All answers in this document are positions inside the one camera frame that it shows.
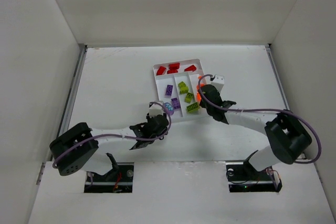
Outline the purple sloped lego brick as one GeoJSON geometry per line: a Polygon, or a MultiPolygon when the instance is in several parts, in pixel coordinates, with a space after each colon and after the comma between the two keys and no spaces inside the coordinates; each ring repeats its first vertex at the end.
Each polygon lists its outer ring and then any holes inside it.
{"type": "Polygon", "coordinates": [[[173,106],[170,103],[165,102],[164,106],[165,106],[165,109],[167,111],[167,114],[169,114],[169,115],[173,115],[174,114],[174,108],[173,108],[173,106]]]}

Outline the purple long lego brick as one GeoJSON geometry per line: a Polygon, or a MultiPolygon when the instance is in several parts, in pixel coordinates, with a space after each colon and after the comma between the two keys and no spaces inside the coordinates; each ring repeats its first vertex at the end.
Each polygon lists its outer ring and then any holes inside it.
{"type": "Polygon", "coordinates": [[[181,104],[180,104],[178,98],[172,98],[171,99],[171,104],[172,104],[173,109],[175,109],[175,110],[178,110],[178,109],[181,108],[181,104]]]}

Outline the red square lego brick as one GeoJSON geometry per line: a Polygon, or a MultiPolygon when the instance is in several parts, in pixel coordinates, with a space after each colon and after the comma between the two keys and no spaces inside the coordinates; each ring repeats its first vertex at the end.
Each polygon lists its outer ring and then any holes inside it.
{"type": "Polygon", "coordinates": [[[180,63],[179,62],[169,64],[169,69],[170,70],[177,70],[179,68],[180,68],[180,63]]]}

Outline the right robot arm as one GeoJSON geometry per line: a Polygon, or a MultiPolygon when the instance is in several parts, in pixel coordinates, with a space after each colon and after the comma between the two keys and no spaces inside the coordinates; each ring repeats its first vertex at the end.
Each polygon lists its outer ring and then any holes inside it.
{"type": "Polygon", "coordinates": [[[283,112],[244,112],[236,102],[222,100],[211,84],[202,86],[201,92],[200,106],[214,120],[242,126],[267,137],[269,145],[253,152],[244,161],[245,170],[260,172],[278,163],[293,164],[312,143],[311,136],[294,116],[283,112]]]}

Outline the small red lego brick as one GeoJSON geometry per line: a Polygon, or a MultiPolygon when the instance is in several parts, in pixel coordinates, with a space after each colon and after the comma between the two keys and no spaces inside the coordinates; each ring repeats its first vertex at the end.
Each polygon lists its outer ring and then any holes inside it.
{"type": "Polygon", "coordinates": [[[197,67],[195,65],[190,65],[184,69],[184,72],[194,72],[196,70],[197,70],[197,67]]]}

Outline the red flower lego brick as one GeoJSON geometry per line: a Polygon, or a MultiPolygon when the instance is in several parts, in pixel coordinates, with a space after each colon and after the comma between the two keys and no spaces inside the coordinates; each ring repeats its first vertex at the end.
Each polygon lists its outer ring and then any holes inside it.
{"type": "Polygon", "coordinates": [[[166,73],[166,67],[165,66],[160,66],[156,72],[156,76],[161,76],[166,73]]]}

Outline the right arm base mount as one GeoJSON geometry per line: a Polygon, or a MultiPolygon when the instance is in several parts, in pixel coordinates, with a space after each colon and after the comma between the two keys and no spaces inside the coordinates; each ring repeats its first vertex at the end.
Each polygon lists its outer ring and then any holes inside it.
{"type": "Polygon", "coordinates": [[[282,180],[272,166],[258,172],[249,163],[250,158],[256,153],[257,151],[253,152],[245,160],[226,163],[226,178],[230,193],[279,193],[281,191],[282,180]]]}

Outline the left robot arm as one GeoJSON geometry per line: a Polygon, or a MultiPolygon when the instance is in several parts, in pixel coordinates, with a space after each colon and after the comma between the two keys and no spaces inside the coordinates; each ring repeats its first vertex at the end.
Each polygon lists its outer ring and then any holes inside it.
{"type": "Polygon", "coordinates": [[[163,140],[171,124],[167,113],[147,115],[146,122],[112,131],[90,128],[86,122],[78,123],[50,143],[52,166],[61,176],[79,170],[105,175],[113,170],[115,155],[163,140]]]}

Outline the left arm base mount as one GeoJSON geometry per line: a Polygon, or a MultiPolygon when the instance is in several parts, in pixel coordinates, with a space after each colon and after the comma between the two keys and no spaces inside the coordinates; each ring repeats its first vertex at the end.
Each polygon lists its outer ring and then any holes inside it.
{"type": "Polygon", "coordinates": [[[109,170],[103,175],[88,172],[84,193],[132,193],[134,164],[118,163],[112,154],[107,153],[109,170]]]}

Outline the lime green small lego brick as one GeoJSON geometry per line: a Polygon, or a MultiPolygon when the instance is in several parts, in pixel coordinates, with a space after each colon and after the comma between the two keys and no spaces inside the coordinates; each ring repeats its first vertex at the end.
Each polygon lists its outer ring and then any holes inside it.
{"type": "Polygon", "coordinates": [[[180,87],[180,94],[186,94],[189,92],[188,86],[180,87]]]}

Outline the red curved lego brick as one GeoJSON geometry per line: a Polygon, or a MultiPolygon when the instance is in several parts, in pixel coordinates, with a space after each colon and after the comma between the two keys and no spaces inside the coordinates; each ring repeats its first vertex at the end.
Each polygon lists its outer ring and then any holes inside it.
{"type": "Polygon", "coordinates": [[[174,73],[178,73],[179,71],[177,69],[170,69],[166,72],[166,74],[174,74],[174,73]]]}

